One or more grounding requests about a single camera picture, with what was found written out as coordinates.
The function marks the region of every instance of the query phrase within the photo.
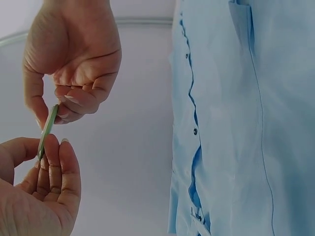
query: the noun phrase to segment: hand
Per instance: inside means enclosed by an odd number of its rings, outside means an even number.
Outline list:
[[[13,186],[14,167],[33,159],[38,139],[17,138],[0,145],[0,235],[69,236],[81,199],[77,158],[69,142],[45,139],[45,155],[22,183]]]
[[[53,75],[60,101],[57,124],[98,110],[121,62],[109,0],[44,0],[30,29],[23,60],[25,103],[43,129],[48,108],[43,76]]]

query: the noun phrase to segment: white wall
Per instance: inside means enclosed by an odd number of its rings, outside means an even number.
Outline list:
[[[0,35],[27,29],[40,2],[1,0]],[[172,1],[130,2],[113,1],[116,15],[170,17],[173,12]],[[172,158],[170,28],[125,27],[120,34],[123,62],[109,99],[96,114],[53,128],[60,140],[73,144],[81,167],[83,193],[74,236],[166,236]],[[19,42],[0,48],[0,142],[40,136],[23,104],[23,47]],[[51,106],[54,89],[49,78],[45,81]],[[32,165],[17,168],[16,182]]]
[[[0,38],[27,30],[43,0],[0,0]],[[175,0],[111,0],[115,16],[172,17]]]

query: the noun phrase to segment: wrist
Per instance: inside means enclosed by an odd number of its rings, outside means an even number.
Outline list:
[[[110,0],[43,0],[43,3],[48,4],[73,4],[76,6],[90,6],[90,5],[110,5]]]

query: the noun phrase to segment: light blue fabric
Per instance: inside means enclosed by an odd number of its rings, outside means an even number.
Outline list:
[[[178,14],[169,232],[315,236],[315,1]]]

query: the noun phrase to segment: green rubber band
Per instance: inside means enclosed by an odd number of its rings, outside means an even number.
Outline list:
[[[58,112],[58,104],[53,106],[53,108],[50,110],[48,118],[46,120],[45,126],[43,131],[41,132],[41,138],[39,141],[39,145],[38,145],[38,151],[37,151],[37,156],[38,159],[41,160],[43,158],[43,155],[45,153],[45,149],[44,149],[44,140],[46,138],[46,136],[48,134],[50,134],[51,129],[53,127],[53,124],[55,122],[56,116],[57,116],[57,112]]]

